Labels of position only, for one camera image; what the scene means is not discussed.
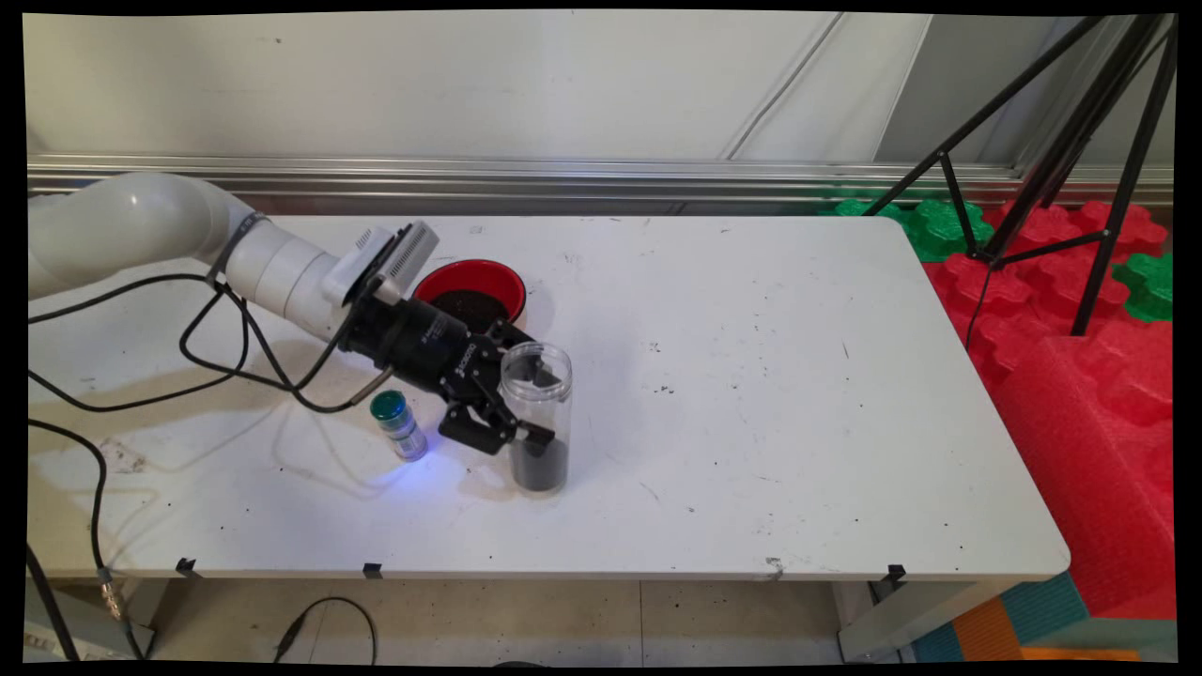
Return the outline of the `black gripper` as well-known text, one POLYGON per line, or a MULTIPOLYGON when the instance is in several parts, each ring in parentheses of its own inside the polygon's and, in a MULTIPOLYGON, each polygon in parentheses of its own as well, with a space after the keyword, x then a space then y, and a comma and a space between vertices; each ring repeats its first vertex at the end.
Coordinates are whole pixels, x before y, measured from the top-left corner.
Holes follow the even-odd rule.
POLYGON ((502 383, 559 386, 547 346, 502 320, 498 300, 361 300, 349 315, 340 349, 446 403, 439 435, 495 456, 508 441, 547 446, 557 433, 518 419, 502 383))

